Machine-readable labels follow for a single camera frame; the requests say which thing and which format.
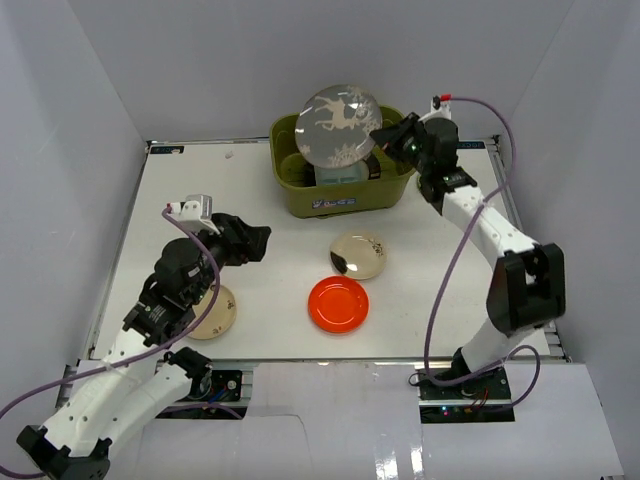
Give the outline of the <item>striped dark rim plate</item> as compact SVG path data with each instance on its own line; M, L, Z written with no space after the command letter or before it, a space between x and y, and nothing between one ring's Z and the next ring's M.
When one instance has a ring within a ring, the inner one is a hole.
M381 164L375 152L372 151L365 158L364 162L368 170L368 179L379 180L381 178Z

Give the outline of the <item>pale blue rectangular plate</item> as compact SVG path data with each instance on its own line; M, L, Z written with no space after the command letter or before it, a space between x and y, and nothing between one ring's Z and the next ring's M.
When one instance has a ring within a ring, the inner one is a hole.
M334 186L365 181L369 178L369 170L363 161L359 161L341 168L315 166L314 176L317 186Z

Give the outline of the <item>grey reindeer plate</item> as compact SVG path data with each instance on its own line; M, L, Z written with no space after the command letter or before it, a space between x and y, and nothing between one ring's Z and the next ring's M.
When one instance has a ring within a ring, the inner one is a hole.
M350 84L327 87L299 113L294 138L298 151L315 167L349 167L371 154L370 133L382 127L381 108L367 90Z

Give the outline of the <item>cream plate with small motifs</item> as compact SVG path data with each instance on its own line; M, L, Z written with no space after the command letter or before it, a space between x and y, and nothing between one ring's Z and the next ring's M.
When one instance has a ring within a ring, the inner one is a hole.
M230 289L221 285L215 304L188 335L194 340L212 340L224 334L237 317L236 300Z

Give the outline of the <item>orange plate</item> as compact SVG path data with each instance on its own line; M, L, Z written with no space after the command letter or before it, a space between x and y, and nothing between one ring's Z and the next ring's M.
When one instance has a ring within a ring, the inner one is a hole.
M345 276L330 276L310 291L308 313L321 330L343 335L357 330L367 319L370 302L366 290Z

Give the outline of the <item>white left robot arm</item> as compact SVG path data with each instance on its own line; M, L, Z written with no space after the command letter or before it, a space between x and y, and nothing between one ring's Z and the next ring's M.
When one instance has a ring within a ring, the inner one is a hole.
M101 365L72 376L66 403L17 437L41 477L104 478L117 447L174 402L210 390L210 359L171 348L204 318L194 309L205 295L219 295L222 268L264 258L271 229L224 213L194 223L171 207L162 215L184 235L162 249Z

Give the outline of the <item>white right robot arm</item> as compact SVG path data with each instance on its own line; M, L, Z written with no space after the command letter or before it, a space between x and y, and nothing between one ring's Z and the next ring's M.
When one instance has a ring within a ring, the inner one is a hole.
M472 243L493 269L486 320L455 352L450 368L430 379L475 398L488 385L486 372L498 368L533 331L564 315L564 253L555 243L525 235L489 205L477 181L458 164L458 127L452 120L410 114L370 136L393 161L416 170L426 202L462 230L461 241Z

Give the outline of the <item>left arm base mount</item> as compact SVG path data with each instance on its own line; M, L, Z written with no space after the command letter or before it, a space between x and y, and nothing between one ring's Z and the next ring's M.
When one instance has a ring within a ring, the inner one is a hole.
M241 419L243 373L241 370L212 370L189 393L163 414L184 419Z

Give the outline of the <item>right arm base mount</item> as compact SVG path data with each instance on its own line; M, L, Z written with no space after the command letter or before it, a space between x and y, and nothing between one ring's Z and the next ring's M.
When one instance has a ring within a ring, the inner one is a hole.
M413 373L408 383L418 389L422 425L511 423L515 413L504 368L469 382L441 387L428 381L423 369Z

